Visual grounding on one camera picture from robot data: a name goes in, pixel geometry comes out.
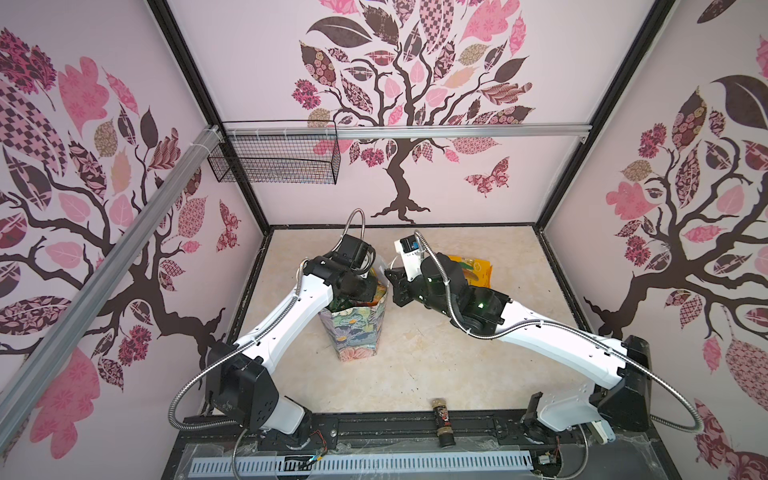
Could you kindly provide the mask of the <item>yellow orange snack bag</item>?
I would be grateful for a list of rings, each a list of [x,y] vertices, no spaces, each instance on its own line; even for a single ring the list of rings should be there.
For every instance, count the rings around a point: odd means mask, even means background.
[[[471,286],[490,288],[493,266],[487,260],[472,259],[450,255],[449,259],[458,263],[463,271],[464,277]]]

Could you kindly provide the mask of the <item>floral paper bag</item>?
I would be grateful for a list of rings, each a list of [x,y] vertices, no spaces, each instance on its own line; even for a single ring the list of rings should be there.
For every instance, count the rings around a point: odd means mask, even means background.
[[[367,279],[376,280],[372,301],[333,300],[319,313],[321,323],[341,362],[375,356],[378,349],[388,286],[382,270],[371,269]]]

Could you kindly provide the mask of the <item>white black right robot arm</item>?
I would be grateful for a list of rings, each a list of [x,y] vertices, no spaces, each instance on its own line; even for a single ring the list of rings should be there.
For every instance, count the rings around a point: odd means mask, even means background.
[[[636,336],[624,340],[572,330],[547,319],[496,290],[468,283],[462,267],[443,254],[419,263],[389,268],[393,301],[403,307],[413,301],[444,315],[456,313],[451,324],[478,337],[497,335],[503,342],[524,347],[586,377],[569,392],[532,395],[524,422],[531,434],[561,432],[592,424],[644,432],[650,419],[650,381],[642,369],[650,365],[648,342]]]

